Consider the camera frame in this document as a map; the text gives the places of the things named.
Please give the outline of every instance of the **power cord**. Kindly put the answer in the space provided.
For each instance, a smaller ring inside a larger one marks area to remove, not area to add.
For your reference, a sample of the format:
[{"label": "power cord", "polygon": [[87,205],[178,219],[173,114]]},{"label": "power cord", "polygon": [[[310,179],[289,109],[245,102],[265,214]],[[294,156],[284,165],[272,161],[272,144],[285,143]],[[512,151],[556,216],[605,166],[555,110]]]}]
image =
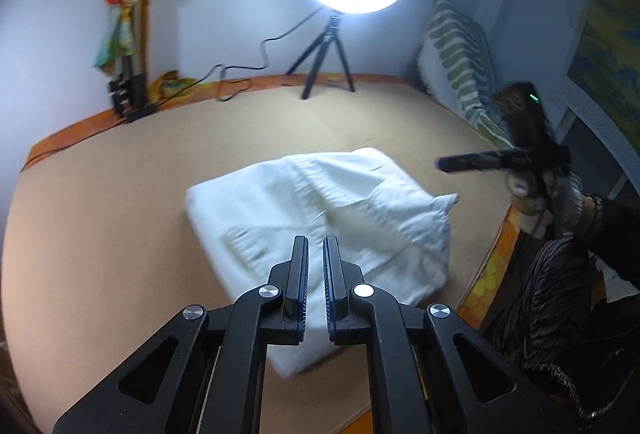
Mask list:
[{"label": "power cord", "polygon": [[20,173],[23,173],[23,172],[27,169],[27,167],[29,167],[29,165],[31,165],[31,164],[32,164],[33,162],[35,162],[37,159],[42,158],[43,156],[48,156],[48,155],[50,155],[50,154],[55,154],[56,152],[60,152],[61,150],[68,149],[69,147],[72,147],[72,146],[74,146],[75,144],[80,143],[81,141],[88,140],[89,138],[93,138],[94,136],[98,136],[99,134],[102,134],[102,133],[104,133],[104,132],[105,132],[105,131],[107,131],[107,130],[111,130],[112,128],[116,128],[116,127],[118,127],[119,125],[124,124],[124,122],[125,122],[125,120],[124,120],[124,119],[122,119],[122,120],[120,120],[119,122],[117,122],[116,124],[111,125],[110,127],[107,127],[107,128],[105,128],[105,129],[103,129],[103,130],[99,130],[98,132],[94,132],[93,134],[90,134],[89,136],[85,136],[85,137],[84,137],[84,138],[82,138],[81,140],[75,141],[75,142],[73,142],[73,143],[71,143],[71,144],[69,144],[69,145],[65,145],[64,147],[59,147],[59,148],[56,148],[56,149],[47,150],[46,152],[41,152],[40,154],[37,154],[37,155],[36,155],[36,156],[34,156],[33,158],[29,159],[29,160],[27,161],[27,163],[25,163],[25,164],[24,164],[24,166],[22,167],[22,169],[20,169]]},{"label": "power cord", "polygon": [[[250,70],[250,71],[262,71],[266,68],[269,67],[269,56],[267,55],[267,49],[266,49],[266,44],[267,42],[274,42],[276,40],[280,40],[280,39],[284,39],[284,37],[287,37],[289,35],[291,35],[293,32],[295,32],[295,30],[297,30],[300,26],[302,26],[304,23],[308,22],[310,19],[312,19],[313,17],[315,17],[318,13],[320,13],[322,10],[324,10],[324,6],[320,6],[319,8],[317,8],[316,10],[313,10],[309,15],[307,15],[304,19],[302,19],[299,23],[297,23],[294,27],[292,27],[291,29],[287,30],[286,32],[284,32],[282,35],[279,35],[277,37],[274,38],[270,38],[270,39],[265,39],[262,42],[260,42],[260,54],[262,55],[262,61],[263,64],[260,67],[252,67],[252,66],[225,66],[224,64],[216,64],[215,66],[213,66],[206,75],[204,75],[200,80],[196,80],[195,82],[192,82],[191,84],[189,84],[188,86],[184,86],[183,88],[181,88],[180,90],[176,91],[175,93],[173,93],[171,96],[169,96],[168,98],[162,100],[161,102],[158,102],[156,104],[156,110],[158,110],[160,107],[164,106],[164,104],[166,104],[168,101],[173,100],[174,98],[176,98],[177,96],[179,96],[180,94],[182,94],[184,91],[191,89],[193,86],[196,86],[198,84],[203,83],[205,80],[207,80],[207,78],[209,78],[217,69],[221,68],[220,70],[220,89],[222,90],[222,85],[227,83],[227,84],[241,84],[242,82],[251,82],[247,87],[239,89],[235,92],[233,92],[232,94],[230,94],[229,96],[225,96],[225,97],[220,97],[217,96],[216,100],[219,102],[228,102],[229,100],[232,100],[233,98],[235,98],[236,96],[238,96],[238,94],[240,93],[244,93],[245,91],[248,91],[249,89],[251,89],[253,87],[253,81],[251,78],[239,78],[237,80],[230,80],[230,81],[226,81],[226,72],[231,70],[231,69],[242,69],[242,70]],[[42,152],[40,154],[37,154],[36,156],[34,156],[33,158],[31,158],[30,160],[27,161],[27,163],[24,164],[24,166],[22,167],[22,169],[20,170],[20,172],[24,172],[24,170],[29,167],[29,165],[31,165],[33,162],[35,162],[37,159],[40,159],[43,156],[48,156],[50,154],[54,154],[56,152],[60,152],[62,150],[68,149],[69,147],[75,145],[76,143],[80,143],[81,141],[84,140],[88,140],[89,138],[93,138],[94,136],[97,136],[98,134],[101,134],[107,130],[111,130],[112,128],[118,127],[121,124],[124,124],[126,122],[126,119],[122,119],[120,120],[117,124],[111,125],[110,127],[107,127],[103,130],[100,130],[98,132],[95,132],[89,136],[85,136],[84,138],[82,138],[81,140],[76,141],[75,143],[72,143],[70,145],[64,146],[64,147],[59,147],[59,148],[55,148],[52,150],[48,150],[46,152]]]}]

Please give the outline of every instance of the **tripod leg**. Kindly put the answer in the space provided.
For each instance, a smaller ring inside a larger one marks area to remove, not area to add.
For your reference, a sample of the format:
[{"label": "tripod leg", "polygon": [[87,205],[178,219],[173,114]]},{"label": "tripod leg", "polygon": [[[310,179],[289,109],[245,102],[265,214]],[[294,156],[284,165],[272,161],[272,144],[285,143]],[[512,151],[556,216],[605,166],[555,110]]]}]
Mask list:
[{"label": "tripod leg", "polygon": [[356,92],[356,88],[353,85],[353,77],[351,76],[351,71],[349,69],[349,63],[347,62],[347,54],[344,52],[344,47],[342,46],[342,42],[340,37],[335,37],[335,46],[338,48],[338,55],[340,55],[340,61],[342,62],[342,67],[344,68],[344,74],[347,77],[347,82],[349,83],[349,89],[351,93]]},{"label": "tripod leg", "polygon": [[326,52],[329,49],[329,44],[331,44],[331,39],[327,38],[322,41],[320,45],[320,49],[318,50],[318,55],[316,55],[316,60],[314,61],[314,65],[309,72],[308,77],[306,78],[306,86],[305,90],[302,92],[302,100],[308,99],[311,94],[311,88],[314,86],[316,82],[316,77],[318,76],[318,71],[320,70],[320,66],[322,66],[322,62],[324,61],[324,57],[326,56]]},{"label": "tripod leg", "polygon": [[289,71],[287,71],[287,75],[292,74],[300,64],[302,64],[302,62],[305,61],[305,59],[311,55],[311,53],[313,52],[314,49],[316,49],[319,45],[321,45],[322,43],[322,39],[324,38],[324,33],[321,33],[320,35],[318,35],[318,37],[316,38],[316,40],[314,40],[311,45],[304,50],[304,52],[302,53],[302,55],[300,55],[300,58],[298,58],[298,60],[296,60],[296,63],[293,64],[290,68]]}]

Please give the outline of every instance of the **striped pillow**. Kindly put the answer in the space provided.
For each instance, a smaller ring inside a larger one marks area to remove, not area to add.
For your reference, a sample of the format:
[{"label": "striped pillow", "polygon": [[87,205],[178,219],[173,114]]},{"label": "striped pillow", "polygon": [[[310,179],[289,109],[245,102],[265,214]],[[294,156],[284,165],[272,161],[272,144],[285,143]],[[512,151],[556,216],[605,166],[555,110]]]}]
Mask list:
[{"label": "striped pillow", "polygon": [[484,31],[448,0],[434,2],[418,68],[439,102],[496,148],[511,147],[495,109],[498,81]]}]

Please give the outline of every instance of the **folded white towel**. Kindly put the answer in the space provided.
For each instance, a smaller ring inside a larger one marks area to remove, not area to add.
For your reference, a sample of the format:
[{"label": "folded white towel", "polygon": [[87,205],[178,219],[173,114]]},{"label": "folded white towel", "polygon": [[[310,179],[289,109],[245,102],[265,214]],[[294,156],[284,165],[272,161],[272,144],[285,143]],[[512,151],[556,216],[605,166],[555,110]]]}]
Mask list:
[{"label": "folded white towel", "polygon": [[367,283],[416,304],[447,278],[448,213],[457,195],[433,197],[372,148],[287,156],[192,187],[186,210],[230,299],[267,281],[290,258],[293,239],[309,241],[305,340],[270,346],[287,377],[331,353],[324,309],[322,241],[337,236],[343,260]]}]

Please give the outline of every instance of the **glove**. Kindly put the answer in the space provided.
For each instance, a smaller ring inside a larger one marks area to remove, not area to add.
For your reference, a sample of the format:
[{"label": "glove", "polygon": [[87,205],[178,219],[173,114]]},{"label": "glove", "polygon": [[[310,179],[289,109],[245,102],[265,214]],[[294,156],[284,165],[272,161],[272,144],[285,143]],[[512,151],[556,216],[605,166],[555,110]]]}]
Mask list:
[{"label": "glove", "polygon": [[511,204],[520,213],[520,229],[541,239],[546,228],[558,220],[564,234],[572,233],[583,208],[580,181],[571,175],[556,175],[551,170],[545,171],[542,179],[551,199],[551,208],[547,208],[547,200],[533,173],[507,174],[507,186],[513,196]]}]

